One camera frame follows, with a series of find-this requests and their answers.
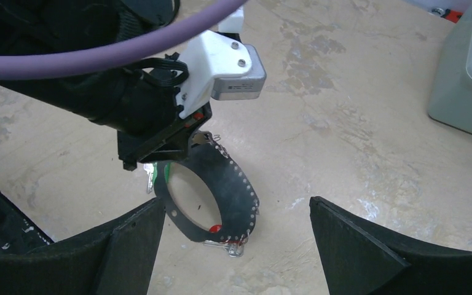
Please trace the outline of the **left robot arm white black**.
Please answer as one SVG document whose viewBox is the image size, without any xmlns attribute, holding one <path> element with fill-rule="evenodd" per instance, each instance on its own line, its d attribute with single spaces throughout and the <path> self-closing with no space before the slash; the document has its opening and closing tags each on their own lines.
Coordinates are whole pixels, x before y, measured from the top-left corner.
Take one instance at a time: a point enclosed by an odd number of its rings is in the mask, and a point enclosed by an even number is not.
<svg viewBox="0 0 472 295">
<path fill-rule="evenodd" d="M 159 53 L 241 5 L 218 1 L 177 21 L 179 1 L 0 1 L 0 86 L 115 129 L 126 170 L 184 159 L 211 108 L 186 113 L 192 64 Z"/>
</svg>

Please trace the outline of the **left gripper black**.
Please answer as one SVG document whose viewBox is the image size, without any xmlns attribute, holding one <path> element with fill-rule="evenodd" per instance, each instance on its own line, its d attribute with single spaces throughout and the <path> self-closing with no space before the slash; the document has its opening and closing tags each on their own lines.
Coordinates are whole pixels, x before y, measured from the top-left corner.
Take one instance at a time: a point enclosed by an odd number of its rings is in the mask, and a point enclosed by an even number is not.
<svg viewBox="0 0 472 295">
<path fill-rule="evenodd" d="M 134 171 L 139 163 L 185 159 L 192 149 L 194 134 L 212 115 L 211 105 L 207 103 L 186 119 L 174 119 L 158 132 L 131 136 L 118 131 L 117 153 L 122 168 Z"/>
</svg>

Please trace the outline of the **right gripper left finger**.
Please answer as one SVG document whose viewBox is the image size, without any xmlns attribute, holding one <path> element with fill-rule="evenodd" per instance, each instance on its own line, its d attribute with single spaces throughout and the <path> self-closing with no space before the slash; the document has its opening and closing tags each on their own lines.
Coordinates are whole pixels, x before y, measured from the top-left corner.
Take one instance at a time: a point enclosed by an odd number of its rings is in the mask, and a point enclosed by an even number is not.
<svg viewBox="0 0 472 295">
<path fill-rule="evenodd" d="M 165 219 L 154 198 L 26 254 L 0 255 L 0 294 L 147 294 Z"/>
</svg>

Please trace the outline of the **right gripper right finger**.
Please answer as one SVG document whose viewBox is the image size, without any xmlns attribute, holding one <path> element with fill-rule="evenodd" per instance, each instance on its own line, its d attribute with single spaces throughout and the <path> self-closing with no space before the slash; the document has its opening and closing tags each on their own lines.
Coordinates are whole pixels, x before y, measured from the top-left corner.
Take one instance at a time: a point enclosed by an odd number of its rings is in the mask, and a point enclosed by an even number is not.
<svg viewBox="0 0 472 295">
<path fill-rule="evenodd" d="M 428 243 L 311 197 L 330 294 L 472 294 L 472 251 Z"/>
</svg>

